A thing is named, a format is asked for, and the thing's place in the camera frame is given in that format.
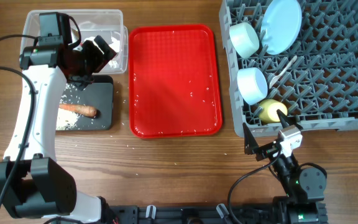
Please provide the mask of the white rice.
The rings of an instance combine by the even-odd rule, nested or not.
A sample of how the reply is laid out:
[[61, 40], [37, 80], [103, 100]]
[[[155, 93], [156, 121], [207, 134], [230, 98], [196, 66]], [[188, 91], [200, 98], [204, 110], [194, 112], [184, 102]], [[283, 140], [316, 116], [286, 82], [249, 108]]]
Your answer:
[[[77, 105], [80, 102], [78, 89], [72, 84], [66, 84], [63, 94], [60, 98], [60, 104]], [[77, 127], [77, 121], [81, 116], [75, 112], [58, 109], [57, 131], [68, 131]]]

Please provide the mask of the orange carrot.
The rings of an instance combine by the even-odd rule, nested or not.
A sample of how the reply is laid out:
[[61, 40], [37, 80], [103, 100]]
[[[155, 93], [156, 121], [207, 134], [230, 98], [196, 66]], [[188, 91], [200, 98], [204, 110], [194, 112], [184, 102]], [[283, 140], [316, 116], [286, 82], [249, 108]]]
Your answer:
[[98, 114], [98, 110], [95, 107], [87, 105], [60, 104], [59, 108], [90, 118], [94, 118]]

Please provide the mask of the large light blue plate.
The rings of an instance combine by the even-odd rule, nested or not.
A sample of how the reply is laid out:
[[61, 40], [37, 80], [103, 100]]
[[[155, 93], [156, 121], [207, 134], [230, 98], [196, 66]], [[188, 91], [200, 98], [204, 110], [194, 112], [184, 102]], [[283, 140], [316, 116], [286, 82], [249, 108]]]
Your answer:
[[288, 50], [300, 32], [302, 11], [297, 0], [273, 0], [262, 20], [260, 31], [265, 31], [261, 42], [267, 53], [278, 55]]

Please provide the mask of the small light blue bowl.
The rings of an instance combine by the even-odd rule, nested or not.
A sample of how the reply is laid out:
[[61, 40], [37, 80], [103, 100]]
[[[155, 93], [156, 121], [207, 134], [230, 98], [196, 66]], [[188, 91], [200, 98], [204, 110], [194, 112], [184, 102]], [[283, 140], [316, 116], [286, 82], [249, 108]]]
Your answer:
[[258, 68], [240, 69], [237, 73], [237, 85], [248, 105], [254, 105], [267, 97], [267, 81]]

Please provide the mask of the white plastic spoon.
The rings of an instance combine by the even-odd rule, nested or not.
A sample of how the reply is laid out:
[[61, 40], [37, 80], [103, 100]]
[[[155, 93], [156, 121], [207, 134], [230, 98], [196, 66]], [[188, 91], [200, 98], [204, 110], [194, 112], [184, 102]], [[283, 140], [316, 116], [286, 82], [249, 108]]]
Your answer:
[[269, 89], [271, 89], [271, 88], [274, 86], [274, 84], [276, 84], [276, 82], [279, 81], [279, 79], [281, 78], [281, 76], [284, 75], [285, 72], [296, 62], [297, 58], [298, 58], [298, 56], [295, 55], [295, 56], [287, 63], [287, 65], [284, 67], [284, 69], [283, 69], [278, 75], [275, 75], [275, 76], [272, 78], [272, 80], [270, 81], [269, 86], [268, 86]]

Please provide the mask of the white tissue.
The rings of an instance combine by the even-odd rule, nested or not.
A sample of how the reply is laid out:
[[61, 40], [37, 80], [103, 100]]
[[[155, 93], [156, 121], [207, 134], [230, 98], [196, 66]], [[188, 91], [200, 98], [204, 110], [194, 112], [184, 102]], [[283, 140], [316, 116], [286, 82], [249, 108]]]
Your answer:
[[84, 31], [84, 37], [82, 38], [83, 42], [86, 40], [93, 41], [97, 35], [100, 35], [110, 48], [117, 53], [117, 55], [102, 69], [102, 72], [112, 73], [121, 67], [121, 58], [119, 55], [121, 51], [121, 35], [120, 33], [111, 30], [86, 30]]

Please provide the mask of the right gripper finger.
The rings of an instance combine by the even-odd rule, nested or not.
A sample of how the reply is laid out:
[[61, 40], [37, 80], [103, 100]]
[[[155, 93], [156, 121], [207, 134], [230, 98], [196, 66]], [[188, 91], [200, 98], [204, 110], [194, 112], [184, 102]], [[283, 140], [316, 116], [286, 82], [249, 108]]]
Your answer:
[[244, 147], [246, 149], [257, 149], [259, 145], [255, 140], [254, 136], [252, 135], [249, 127], [246, 123], [243, 123], [243, 132], [244, 132]]
[[277, 110], [277, 116], [283, 128], [294, 125], [293, 120], [291, 120], [282, 110]]

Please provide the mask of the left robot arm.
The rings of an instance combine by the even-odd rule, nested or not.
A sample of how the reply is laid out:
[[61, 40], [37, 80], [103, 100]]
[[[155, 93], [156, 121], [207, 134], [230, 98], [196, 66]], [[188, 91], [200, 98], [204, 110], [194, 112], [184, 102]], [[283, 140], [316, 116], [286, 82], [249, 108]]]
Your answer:
[[14, 134], [0, 162], [0, 208], [15, 219], [119, 223], [104, 198], [77, 190], [55, 156], [58, 108], [67, 83], [85, 89], [116, 53], [100, 36], [73, 40], [76, 22], [68, 14], [45, 12], [39, 21], [39, 36], [19, 59], [22, 97]]

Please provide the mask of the yellow cup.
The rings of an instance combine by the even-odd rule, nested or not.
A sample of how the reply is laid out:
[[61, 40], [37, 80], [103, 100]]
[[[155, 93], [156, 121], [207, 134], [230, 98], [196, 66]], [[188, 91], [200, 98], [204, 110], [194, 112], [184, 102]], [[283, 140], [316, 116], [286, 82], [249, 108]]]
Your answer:
[[266, 99], [260, 102], [262, 111], [259, 113], [259, 119], [264, 123], [277, 123], [280, 121], [277, 111], [280, 110], [285, 115], [288, 114], [287, 107], [276, 100]]

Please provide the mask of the green bowl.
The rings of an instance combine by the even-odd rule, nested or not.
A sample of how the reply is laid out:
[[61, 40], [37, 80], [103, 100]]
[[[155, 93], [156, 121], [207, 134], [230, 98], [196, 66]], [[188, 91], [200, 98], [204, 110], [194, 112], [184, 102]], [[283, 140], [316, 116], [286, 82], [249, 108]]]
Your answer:
[[229, 37], [236, 52], [244, 59], [251, 57], [259, 49], [258, 35], [247, 22], [231, 26]]

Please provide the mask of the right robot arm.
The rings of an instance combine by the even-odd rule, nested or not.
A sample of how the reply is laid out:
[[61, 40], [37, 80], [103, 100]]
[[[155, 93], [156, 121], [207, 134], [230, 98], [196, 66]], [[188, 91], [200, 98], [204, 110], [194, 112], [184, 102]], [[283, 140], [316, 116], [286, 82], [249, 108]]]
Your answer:
[[268, 169], [285, 191], [274, 197], [272, 203], [249, 205], [243, 211], [246, 220], [254, 223], [327, 223], [324, 190], [328, 174], [321, 166], [307, 162], [299, 164], [293, 151], [302, 143], [303, 128], [281, 110], [277, 110], [282, 129], [276, 140], [259, 146], [246, 124], [244, 151], [257, 161], [267, 159]]

